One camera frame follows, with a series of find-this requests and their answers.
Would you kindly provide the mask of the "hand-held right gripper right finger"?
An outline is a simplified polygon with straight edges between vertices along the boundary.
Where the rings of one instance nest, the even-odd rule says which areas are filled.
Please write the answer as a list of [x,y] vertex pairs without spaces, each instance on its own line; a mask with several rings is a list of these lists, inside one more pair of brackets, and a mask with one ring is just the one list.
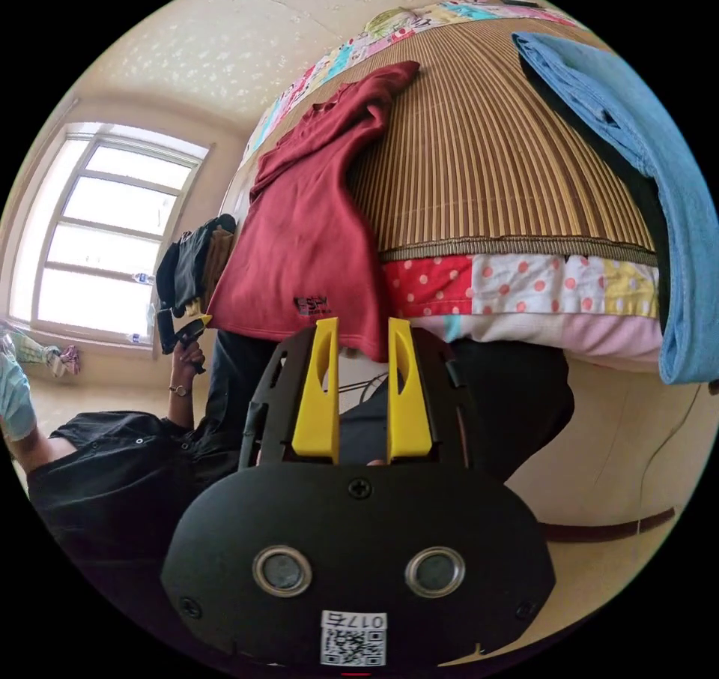
[[390,318],[388,329],[387,460],[425,458],[432,449],[412,327]]

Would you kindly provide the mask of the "person's left hand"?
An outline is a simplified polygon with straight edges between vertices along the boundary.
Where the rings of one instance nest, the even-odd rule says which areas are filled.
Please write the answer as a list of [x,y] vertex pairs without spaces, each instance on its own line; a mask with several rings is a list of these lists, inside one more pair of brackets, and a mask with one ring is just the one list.
[[172,352],[172,382],[183,384],[204,372],[204,352],[197,337],[178,340]]

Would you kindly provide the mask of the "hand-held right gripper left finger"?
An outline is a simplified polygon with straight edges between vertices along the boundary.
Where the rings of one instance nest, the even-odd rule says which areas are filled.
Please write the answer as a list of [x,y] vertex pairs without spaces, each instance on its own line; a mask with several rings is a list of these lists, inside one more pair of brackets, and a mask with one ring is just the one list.
[[339,320],[315,325],[291,446],[301,459],[339,462]]

